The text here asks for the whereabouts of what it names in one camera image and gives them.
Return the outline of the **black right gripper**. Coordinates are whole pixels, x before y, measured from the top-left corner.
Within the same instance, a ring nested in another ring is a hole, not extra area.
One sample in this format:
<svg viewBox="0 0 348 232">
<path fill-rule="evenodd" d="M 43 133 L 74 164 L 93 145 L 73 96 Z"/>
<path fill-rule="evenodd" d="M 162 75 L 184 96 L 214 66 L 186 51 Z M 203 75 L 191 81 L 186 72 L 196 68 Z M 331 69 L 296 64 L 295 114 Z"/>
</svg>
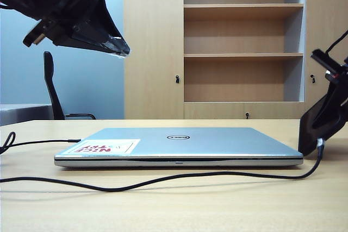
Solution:
<svg viewBox="0 0 348 232">
<path fill-rule="evenodd" d="M 340 65 L 320 49 L 311 58 L 326 69 L 325 78 L 331 81 L 327 93 L 315 104 L 313 129 L 317 138 L 329 139 L 347 122 L 347 66 Z"/>
</svg>

